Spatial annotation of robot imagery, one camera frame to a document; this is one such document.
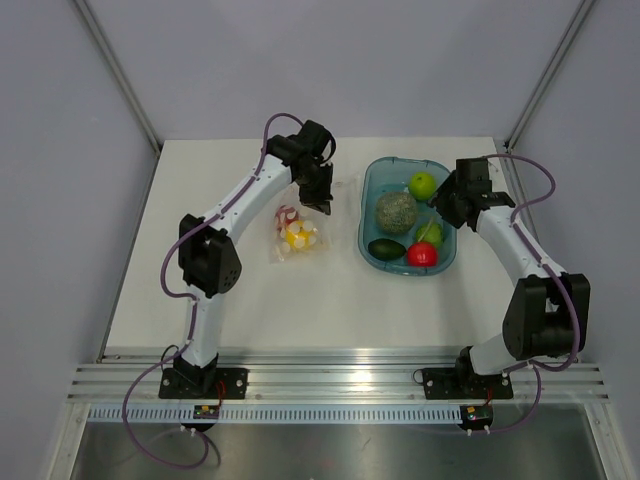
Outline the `clear dotted zip bag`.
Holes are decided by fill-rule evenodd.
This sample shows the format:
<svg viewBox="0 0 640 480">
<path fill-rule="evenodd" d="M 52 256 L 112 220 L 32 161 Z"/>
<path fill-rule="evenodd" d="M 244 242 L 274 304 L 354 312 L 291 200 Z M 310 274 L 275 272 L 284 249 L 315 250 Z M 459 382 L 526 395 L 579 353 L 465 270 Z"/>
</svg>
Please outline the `clear dotted zip bag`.
<svg viewBox="0 0 640 480">
<path fill-rule="evenodd" d="M 343 177 L 331 185 L 331 213 L 303 206 L 298 186 L 287 187 L 278 197 L 269 227 L 271 263 L 298 261 L 350 246 L 356 237 L 360 215 L 359 180 Z"/>
</svg>

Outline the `yellow fruit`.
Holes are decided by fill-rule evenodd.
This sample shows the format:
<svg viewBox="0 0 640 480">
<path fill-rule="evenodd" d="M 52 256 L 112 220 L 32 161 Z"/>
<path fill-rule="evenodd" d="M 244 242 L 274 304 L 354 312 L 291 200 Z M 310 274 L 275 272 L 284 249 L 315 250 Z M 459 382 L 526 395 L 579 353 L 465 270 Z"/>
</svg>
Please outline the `yellow fruit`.
<svg viewBox="0 0 640 480">
<path fill-rule="evenodd" d="M 291 251 L 303 252 L 317 246 L 320 235 L 311 220 L 297 220 L 289 224 L 281 233 L 285 245 Z"/>
</svg>

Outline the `wrinkled red fruit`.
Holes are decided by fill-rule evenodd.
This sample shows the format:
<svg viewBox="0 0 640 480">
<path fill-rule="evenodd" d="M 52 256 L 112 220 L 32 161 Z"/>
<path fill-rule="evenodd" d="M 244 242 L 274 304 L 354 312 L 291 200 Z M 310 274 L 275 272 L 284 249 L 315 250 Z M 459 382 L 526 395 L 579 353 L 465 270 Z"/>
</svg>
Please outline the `wrinkled red fruit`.
<svg viewBox="0 0 640 480">
<path fill-rule="evenodd" d="M 300 219 L 300 212 L 293 206 L 281 205 L 274 215 L 274 226 L 278 234 L 282 233 L 286 227 L 294 221 Z"/>
</svg>

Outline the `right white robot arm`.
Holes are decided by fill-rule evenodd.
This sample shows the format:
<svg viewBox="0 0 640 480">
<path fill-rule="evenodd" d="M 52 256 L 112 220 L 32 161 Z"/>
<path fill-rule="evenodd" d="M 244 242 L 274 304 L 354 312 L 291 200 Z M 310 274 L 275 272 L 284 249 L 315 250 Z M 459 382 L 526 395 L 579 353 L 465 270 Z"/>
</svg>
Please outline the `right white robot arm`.
<svg viewBox="0 0 640 480">
<path fill-rule="evenodd" d="M 497 192 L 486 156 L 459 159 L 428 202 L 454 226 L 468 226 L 493 250 L 514 285 L 491 339 L 460 351 L 451 367 L 421 369 L 429 400 L 510 399 L 510 373 L 527 366 L 568 369 L 584 348 L 590 284 L 553 261 L 519 220 L 521 210 Z"/>
</svg>

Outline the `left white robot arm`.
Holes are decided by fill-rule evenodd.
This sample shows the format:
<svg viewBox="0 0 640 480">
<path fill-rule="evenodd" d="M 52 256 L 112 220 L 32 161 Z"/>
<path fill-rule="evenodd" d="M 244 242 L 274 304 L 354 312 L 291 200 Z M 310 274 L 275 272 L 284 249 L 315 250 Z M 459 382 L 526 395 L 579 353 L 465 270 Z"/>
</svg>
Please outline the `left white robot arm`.
<svg viewBox="0 0 640 480">
<path fill-rule="evenodd" d="M 218 365 L 224 296 L 242 272 L 236 245 L 263 207 L 291 184 L 297 184 L 302 206 L 329 215 L 335 150 L 333 135 L 311 120 L 295 134 L 267 137 L 257 166 L 236 189 L 212 212 L 180 221 L 178 265 L 193 317 L 183 350 L 163 373 L 160 397 L 244 398 L 247 370 Z"/>
</svg>

